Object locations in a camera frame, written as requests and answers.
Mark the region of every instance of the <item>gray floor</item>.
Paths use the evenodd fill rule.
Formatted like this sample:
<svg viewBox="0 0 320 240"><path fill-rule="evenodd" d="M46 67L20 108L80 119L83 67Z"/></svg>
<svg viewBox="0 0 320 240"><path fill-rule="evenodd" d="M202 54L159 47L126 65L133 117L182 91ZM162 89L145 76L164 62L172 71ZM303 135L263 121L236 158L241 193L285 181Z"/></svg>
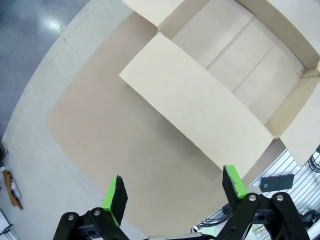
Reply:
<svg viewBox="0 0 320 240"><path fill-rule="evenodd" d="M88 0L0 0L0 139L29 79Z"/></svg>

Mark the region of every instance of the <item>box flap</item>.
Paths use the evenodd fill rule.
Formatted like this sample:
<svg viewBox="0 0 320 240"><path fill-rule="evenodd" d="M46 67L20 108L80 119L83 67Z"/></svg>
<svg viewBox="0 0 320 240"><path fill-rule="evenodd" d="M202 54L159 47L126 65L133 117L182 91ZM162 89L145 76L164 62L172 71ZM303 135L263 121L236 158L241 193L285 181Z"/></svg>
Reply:
<svg viewBox="0 0 320 240"><path fill-rule="evenodd" d="M218 80L158 33L120 77L221 169L243 177L274 139Z"/></svg>
<svg viewBox="0 0 320 240"><path fill-rule="evenodd" d="M160 24L185 0L122 0L133 11L159 27Z"/></svg>
<svg viewBox="0 0 320 240"><path fill-rule="evenodd" d="M310 97L307 98L292 123L280 136L280 139L300 166L307 162L320 144L319 83L320 76L302 78L300 80L300 84L297 87L304 87L305 93Z"/></svg>

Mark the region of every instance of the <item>floor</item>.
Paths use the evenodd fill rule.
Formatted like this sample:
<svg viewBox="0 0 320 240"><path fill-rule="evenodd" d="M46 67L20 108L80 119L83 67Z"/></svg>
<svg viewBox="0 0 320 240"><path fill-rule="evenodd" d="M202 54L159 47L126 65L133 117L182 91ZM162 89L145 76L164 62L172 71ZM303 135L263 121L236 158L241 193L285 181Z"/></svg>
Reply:
<svg viewBox="0 0 320 240"><path fill-rule="evenodd" d="M0 139L34 71L88 0L0 0Z"/></svg>
<svg viewBox="0 0 320 240"><path fill-rule="evenodd" d="M66 4L63 1L55 3L58 6ZM91 0L83 8L86 2L78 3L71 9L59 9L43 0L26 2L25 7L18 1L7 1L6 4L0 1L0 58L1 63L5 62L0 66L0 74L8 78L2 81L4 86L0 92L0 104L5 106L0 109L6 109L6 114L0 114L1 134L10 118L9 110L13 111L2 139L9 151L4 164L19 187L24 209L11 206L2 177L0 208L21 240L52 239L63 213L84 214L88 209L101 206L106 194L100 192L64 154L48 131L47 117L84 62L131 11L119 0ZM41 20L46 17L52 28L59 26L57 32L41 26L44 23ZM30 28L34 25L38 28L32 32ZM18 39L23 39L30 31L30 39L17 44ZM47 41L43 42L40 35L46 31ZM4 35L6 39L12 37L12 41L4 42ZM145 238L126 219L121 228L130 239Z"/></svg>

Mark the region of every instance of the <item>orange object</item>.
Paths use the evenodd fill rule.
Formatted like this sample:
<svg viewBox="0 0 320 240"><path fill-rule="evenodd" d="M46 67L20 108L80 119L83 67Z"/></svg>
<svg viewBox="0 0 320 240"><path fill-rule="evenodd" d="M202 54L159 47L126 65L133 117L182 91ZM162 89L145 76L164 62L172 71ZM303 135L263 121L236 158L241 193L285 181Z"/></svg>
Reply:
<svg viewBox="0 0 320 240"><path fill-rule="evenodd" d="M12 190L11 190L11 181L12 181L11 180L12 179L11 173L8 172L7 170L3 170L2 173L3 173L3 179L4 179L5 187L6 187L6 190L8 191L12 206L16 206L20 210L24 209L22 207L21 203L19 202L19 200L12 193Z"/></svg>

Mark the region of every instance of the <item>cardboard sheet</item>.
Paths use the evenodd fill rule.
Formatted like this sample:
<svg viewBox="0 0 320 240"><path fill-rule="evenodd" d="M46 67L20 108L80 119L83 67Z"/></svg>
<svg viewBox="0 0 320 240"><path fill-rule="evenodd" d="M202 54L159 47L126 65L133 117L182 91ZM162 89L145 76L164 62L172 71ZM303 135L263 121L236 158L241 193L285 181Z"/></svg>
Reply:
<svg viewBox="0 0 320 240"><path fill-rule="evenodd" d="M58 99L48 128L102 193L112 177L123 177L124 217L140 231L184 234L227 200L220 168L119 77L156 34L130 15Z"/></svg>
<svg viewBox="0 0 320 240"><path fill-rule="evenodd" d="M235 165L243 177L274 139L222 83L161 33L120 76L221 169Z"/></svg>

